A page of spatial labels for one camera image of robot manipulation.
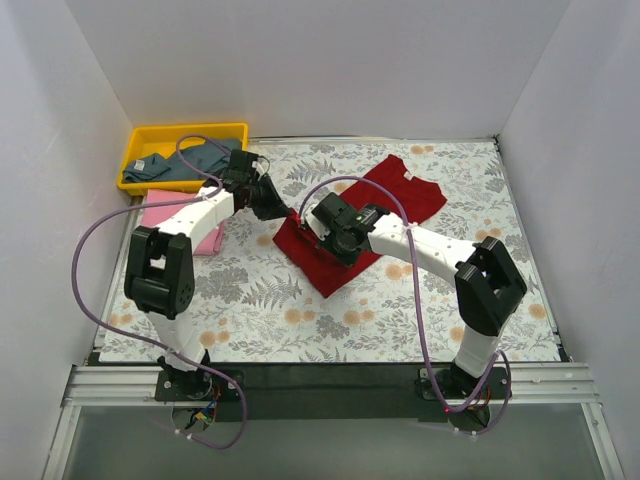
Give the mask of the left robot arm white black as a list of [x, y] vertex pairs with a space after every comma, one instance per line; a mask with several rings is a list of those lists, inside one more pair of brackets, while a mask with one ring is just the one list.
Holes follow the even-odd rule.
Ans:
[[289, 215], [268, 170], [266, 158], [234, 150], [219, 179], [207, 180], [167, 220], [153, 227], [140, 226], [131, 235], [125, 296], [154, 327], [165, 350], [163, 363], [182, 371], [178, 387], [190, 399], [205, 398], [213, 386], [211, 373], [198, 366], [206, 349], [188, 313], [195, 294], [195, 248], [245, 208], [262, 221]]

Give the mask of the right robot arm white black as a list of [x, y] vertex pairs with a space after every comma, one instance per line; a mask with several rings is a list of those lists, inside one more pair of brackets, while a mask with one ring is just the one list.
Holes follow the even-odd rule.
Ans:
[[527, 286], [502, 241], [458, 240], [418, 225], [375, 204], [360, 209], [330, 194], [304, 210], [303, 225], [318, 238], [318, 247], [339, 263], [353, 266], [364, 253], [411, 260], [456, 290], [465, 328], [453, 360], [452, 383], [464, 397], [475, 397], [489, 384], [486, 371], [504, 327]]

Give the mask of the red t shirt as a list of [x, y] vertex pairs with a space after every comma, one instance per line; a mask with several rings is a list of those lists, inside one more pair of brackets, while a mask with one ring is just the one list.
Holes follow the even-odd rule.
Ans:
[[401, 205], [409, 221], [422, 223], [447, 202], [438, 184], [410, 178], [403, 161], [394, 155], [365, 178], [365, 183], [358, 182], [339, 195], [331, 193], [311, 209], [329, 222], [325, 239], [318, 239], [294, 218], [286, 219], [274, 236], [276, 246], [325, 298], [379, 259], [370, 249], [367, 234], [383, 214], [399, 214]]

